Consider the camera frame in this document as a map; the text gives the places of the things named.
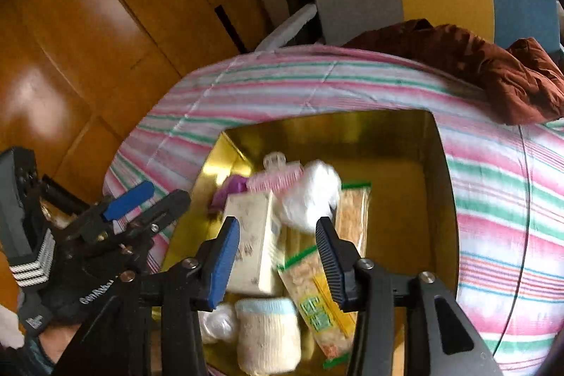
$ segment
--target white box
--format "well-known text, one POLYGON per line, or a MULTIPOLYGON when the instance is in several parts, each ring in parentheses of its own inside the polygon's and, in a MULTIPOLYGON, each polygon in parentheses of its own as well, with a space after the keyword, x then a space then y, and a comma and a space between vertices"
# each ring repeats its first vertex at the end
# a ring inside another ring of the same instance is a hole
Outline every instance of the white box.
POLYGON ((239 249, 227 291, 245 295, 282 293, 276 266, 284 262, 282 225, 273 213, 272 191, 229 195, 223 218, 235 217, 241 227, 239 249))

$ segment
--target cream knitted fabric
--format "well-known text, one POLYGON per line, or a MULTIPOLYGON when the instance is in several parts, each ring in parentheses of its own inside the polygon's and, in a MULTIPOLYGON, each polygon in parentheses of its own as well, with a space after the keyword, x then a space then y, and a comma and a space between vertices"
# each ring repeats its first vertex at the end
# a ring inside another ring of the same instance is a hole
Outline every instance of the cream knitted fabric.
POLYGON ((247 374, 293 371, 300 363, 300 329, 289 298, 245 299, 235 304, 240 321, 237 358, 247 374))

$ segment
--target brown clothing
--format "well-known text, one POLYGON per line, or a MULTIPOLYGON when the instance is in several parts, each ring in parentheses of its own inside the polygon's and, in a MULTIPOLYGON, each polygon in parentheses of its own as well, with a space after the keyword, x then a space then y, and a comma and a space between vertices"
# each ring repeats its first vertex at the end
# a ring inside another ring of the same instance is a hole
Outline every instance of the brown clothing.
POLYGON ((364 32, 345 47, 416 60, 477 85, 506 124, 564 117, 564 75, 532 37, 503 50, 466 29, 419 19, 364 32))

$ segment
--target bed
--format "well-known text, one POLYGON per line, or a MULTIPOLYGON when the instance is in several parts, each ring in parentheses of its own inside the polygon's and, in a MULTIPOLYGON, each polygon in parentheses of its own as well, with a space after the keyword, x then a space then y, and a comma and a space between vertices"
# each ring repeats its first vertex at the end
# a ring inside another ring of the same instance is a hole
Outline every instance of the bed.
MULTIPOLYGON (((143 180, 155 184, 153 200, 191 190, 219 133, 237 125, 404 108, 431 111, 445 148, 459 223, 457 300, 505 374, 533 374, 564 319, 563 122, 497 124, 482 90, 414 61, 288 47, 187 75, 120 146, 105 193, 143 180)), ((172 232, 155 238, 153 271, 172 232)))

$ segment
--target yellow label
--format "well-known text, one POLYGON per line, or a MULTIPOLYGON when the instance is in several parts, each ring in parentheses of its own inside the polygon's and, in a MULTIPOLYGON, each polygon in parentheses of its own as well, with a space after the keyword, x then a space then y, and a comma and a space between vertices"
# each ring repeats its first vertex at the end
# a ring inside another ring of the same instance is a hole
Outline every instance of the yellow label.
POLYGON ((343 334, 350 338, 354 336, 354 329, 356 327, 356 320, 354 315, 350 312, 345 313, 339 309, 339 305, 331 298, 331 291, 324 273, 314 276, 314 283, 317 286, 319 293, 323 297, 323 302, 329 309, 329 315, 335 320, 336 325, 340 328, 343 334))

